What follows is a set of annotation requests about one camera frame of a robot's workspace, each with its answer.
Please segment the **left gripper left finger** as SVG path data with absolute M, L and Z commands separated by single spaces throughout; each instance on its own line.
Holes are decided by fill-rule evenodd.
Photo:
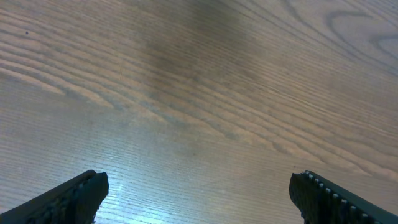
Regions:
M 92 224 L 109 192 L 105 172 L 88 170 L 1 214 L 1 224 Z

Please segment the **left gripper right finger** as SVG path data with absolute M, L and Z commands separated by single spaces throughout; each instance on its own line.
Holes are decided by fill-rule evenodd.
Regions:
M 291 175 L 289 195 L 306 224 L 397 224 L 397 215 L 309 170 Z

